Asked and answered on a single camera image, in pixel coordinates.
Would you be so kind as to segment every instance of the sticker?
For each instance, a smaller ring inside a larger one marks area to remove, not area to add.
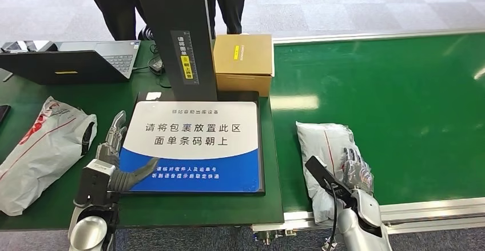
[[[234,48],[234,60],[236,61],[239,57],[239,45]]]
[[[182,77],[184,84],[198,85],[197,66],[190,31],[173,30],[170,33],[172,35],[175,53],[180,59],[179,67],[184,75]]]
[[[147,101],[154,101],[155,99],[159,99],[162,96],[162,92],[149,92],[146,94]]]
[[[66,74],[77,74],[77,71],[59,71],[59,72],[54,72],[58,75],[66,75]]]
[[[184,68],[184,76],[186,79],[193,79],[192,68],[190,66],[190,58],[188,55],[181,55],[180,60],[182,60],[182,67]]]

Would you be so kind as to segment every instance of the black pants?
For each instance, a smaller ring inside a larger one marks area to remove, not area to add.
[[[222,19],[227,26],[228,34],[241,34],[241,18],[243,17],[244,0],[217,0],[221,9]],[[216,0],[207,0],[207,9],[209,10],[210,34],[216,38],[215,17],[216,17]]]
[[[106,26],[117,41],[136,39],[135,8],[145,19],[140,0],[94,0],[101,10]]]

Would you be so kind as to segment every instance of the laptop keyboard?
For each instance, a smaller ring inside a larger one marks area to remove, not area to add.
[[[133,55],[109,55],[103,57],[120,72],[128,72]]]

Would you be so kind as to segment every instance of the white plastic package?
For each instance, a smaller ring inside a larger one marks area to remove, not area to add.
[[[96,115],[49,97],[32,128],[0,165],[0,210],[21,215],[88,152],[96,132]]]
[[[344,148],[353,149],[357,153],[359,153],[359,148],[353,141],[352,131],[344,125],[296,122],[296,128],[301,147],[303,175],[307,183],[308,195],[312,199],[313,217],[315,223],[321,224],[329,218],[333,219],[333,197],[320,187],[305,167],[305,163],[312,156],[316,156],[337,180],[342,181],[344,178]],[[337,203],[339,210],[342,205],[340,201]]]

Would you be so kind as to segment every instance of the silver robotic arm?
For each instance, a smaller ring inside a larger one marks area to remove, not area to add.
[[[126,113],[113,120],[106,140],[97,148],[96,159],[82,169],[74,212],[67,234],[69,251],[114,250],[114,232],[118,225],[120,194],[130,190],[155,169],[158,158],[152,158],[133,173],[119,170],[121,141],[126,127]]]
[[[372,196],[372,175],[365,162],[357,161],[350,166],[356,168],[344,170],[345,184],[338,181],[316,157],[311,157],[305,166],[325,191],[344,201],[345,208],[338,214],[337,224],[348,251],[392,251],[381,220],[379,203]],[[354,176],[353,172],[358,172],[358,176]],[[323,249],[331,250],[332,240],[326,245],[328,249]]]

